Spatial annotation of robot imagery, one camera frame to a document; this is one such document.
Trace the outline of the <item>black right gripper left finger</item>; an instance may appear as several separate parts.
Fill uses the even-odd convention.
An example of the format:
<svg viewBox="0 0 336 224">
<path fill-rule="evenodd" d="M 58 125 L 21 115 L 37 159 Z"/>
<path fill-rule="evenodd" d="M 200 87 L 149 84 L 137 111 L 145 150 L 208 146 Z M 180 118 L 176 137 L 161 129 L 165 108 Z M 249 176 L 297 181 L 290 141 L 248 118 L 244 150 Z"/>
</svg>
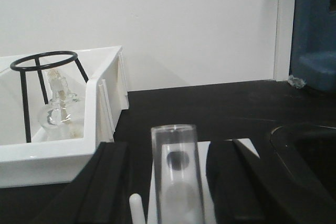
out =
<svg viewBox="0 0 336 224">
<path fill-rule="evenodd" d="M 129 147 L 103 142 L 32 223 L 128 223 Z"/>
</svg>

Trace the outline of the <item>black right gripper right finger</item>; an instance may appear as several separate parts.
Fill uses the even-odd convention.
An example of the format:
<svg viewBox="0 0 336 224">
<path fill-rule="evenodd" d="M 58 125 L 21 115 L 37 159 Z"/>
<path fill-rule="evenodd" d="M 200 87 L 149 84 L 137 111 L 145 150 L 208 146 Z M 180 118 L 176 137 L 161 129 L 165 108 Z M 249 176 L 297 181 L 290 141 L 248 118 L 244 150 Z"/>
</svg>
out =
<svg viewBox="0 0 336 224">
<path fill-rule="evenodd" d="M 206 178 L 217 223 L 335 223 L 335 202 L 299 184 L 274 156 L 241 140 L 209 144 Z"/>
</svg>

